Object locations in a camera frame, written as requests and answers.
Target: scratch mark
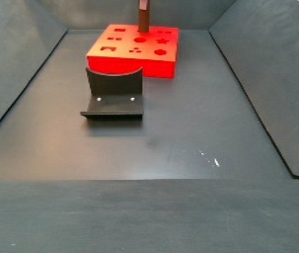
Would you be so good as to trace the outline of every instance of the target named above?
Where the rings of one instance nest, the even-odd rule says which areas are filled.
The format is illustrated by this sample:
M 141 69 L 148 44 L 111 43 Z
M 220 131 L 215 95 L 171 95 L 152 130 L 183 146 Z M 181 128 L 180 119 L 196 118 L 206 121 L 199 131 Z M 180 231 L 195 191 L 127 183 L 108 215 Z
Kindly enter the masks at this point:
M 216 166 L 218 167 L 220 167 L 220 165 L 219 165 L 219 162 L 218 162 L 218 159 L 215 158 L 215 164 L 216 164 Z

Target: dark gray holder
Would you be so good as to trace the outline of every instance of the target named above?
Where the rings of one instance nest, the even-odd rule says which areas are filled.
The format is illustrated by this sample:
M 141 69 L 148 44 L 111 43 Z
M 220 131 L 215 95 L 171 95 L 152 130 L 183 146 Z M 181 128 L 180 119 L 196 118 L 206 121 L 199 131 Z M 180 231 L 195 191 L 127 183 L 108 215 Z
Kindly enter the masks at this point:
M 104 74 L 85 68 L 91 88 L 91 101 L 85 118 L 141 117 L 143 69 L 127 74 Z

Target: red shape sorter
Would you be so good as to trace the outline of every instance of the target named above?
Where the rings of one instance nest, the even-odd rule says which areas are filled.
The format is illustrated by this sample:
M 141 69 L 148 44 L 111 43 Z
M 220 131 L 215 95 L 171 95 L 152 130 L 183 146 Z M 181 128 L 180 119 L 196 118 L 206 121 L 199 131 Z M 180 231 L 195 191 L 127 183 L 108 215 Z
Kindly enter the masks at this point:
M 144 76 L 173 77 L 177 29 L 149 27 L 140 33 L 133 25 L 109 25 L 87 53 L 88 68 L 121 74 L 143 68 Z

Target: circular hole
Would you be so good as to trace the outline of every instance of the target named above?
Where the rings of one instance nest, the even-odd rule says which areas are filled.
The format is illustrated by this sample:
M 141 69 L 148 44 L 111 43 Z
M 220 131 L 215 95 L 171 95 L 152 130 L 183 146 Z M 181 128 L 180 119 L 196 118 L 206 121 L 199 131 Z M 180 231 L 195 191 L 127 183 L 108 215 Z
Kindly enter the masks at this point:
M 137 37 L 137 38 L 133 39 L 133 41 L 137 42 L 137 43 L 143 43 L 143 42 L 147 41 L 147 39 L 141 38 L 141 37 Z
M 157 49 L 157 50 L 153 51 L 153 53 L 155 53 L 156 55 L 165 55 L 165 50 Z

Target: gray wall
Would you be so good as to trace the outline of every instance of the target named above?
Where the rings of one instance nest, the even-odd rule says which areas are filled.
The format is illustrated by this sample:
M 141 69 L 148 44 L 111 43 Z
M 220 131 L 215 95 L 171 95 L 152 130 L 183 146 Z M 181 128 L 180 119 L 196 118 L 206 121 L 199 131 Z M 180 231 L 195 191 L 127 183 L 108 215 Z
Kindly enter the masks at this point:
M 65 33 L 33 0 L 0 0 L 0 119 Z
M 137 21 L 139 0 L 40 0 L 71 29 Z M 236 0 L 151 0 L 151 24 L 208 29 Z
M 299 2 L 239 0 L 211 33 L 299 176 Z

